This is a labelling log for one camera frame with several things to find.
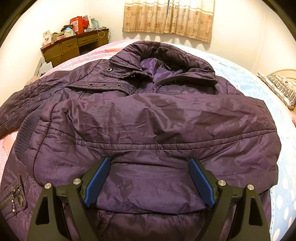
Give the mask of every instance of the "blue gripper pad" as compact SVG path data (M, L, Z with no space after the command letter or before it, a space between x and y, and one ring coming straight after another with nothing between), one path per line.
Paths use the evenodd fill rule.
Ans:
M97 172L86 187L84 204L89 207L98 198L98 195L103 187L103 184L109 174L111 167L110 159L106 157Z
M212 208L216 203L214 200L213 188L211 187L201 169L195 163L194 159L190 159L188 161L188 170L203 202Z

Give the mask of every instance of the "white wall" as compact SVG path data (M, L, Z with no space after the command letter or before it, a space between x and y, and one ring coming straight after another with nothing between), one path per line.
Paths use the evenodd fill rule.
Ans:
M143 39L182 44L229 59L255 74L296 68L294 38L261 0L215 0L210 44L174 34L122 32L124 0L89 0L89 6L91 17L110 28L111 41Z
M112 42L145 39L182 44L229 59L255 74L296 69L295 40L261 0L215 0L211 43L174 34L122 32L123 11L124 0L38 0L0 48L0 105L33 76L42 56L42 33L48 29L59 32L71 18L86 14L110 29Z
M42 57L42 33L60 32L88 8L88 0L38 0L19 18L0 48L0 106L33 76Z

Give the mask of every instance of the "bed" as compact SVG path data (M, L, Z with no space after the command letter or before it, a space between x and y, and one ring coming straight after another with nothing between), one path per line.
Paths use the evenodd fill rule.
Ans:
M137 40L128 39L99 47L85 55L70 59L48 71L49 75L58 70L73 70L90 61L109 59L125 46ZM281 100L254 74L243 67L194 48L174 45L188 53L208 61L216 75L226 78L244 95L264 100L276 123L281 140L281 153L278 159L279 181L271 188L271 225L272 241L280 240L296 217L296 128L292 122L292 113ZM0 180L8 154L17 136L17 131L0 140Z

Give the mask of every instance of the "dark cloth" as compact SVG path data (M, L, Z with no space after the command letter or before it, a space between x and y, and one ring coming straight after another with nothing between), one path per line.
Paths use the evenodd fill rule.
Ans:
M253 184L270 222L281 143L269 110L176 47L139 41L54 72L14 93L0 116L0 137L22 125L0 188L1 201L21 176L26 208L2 210L21 240L43 185L68 184L101 156L111 170L88 212L106 241L194 240L208 210L188 173L192 157L230 185ZM79 240L68 206L65 214Z

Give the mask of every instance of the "striped pillow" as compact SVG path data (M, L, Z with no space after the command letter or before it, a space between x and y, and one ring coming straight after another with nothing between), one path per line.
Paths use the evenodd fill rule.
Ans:
M258 73L259 78L284 102L289 108L293 109L296 104L296 93L295 90L289 87L286 83L287 78L271 74L265 76L262 73Z

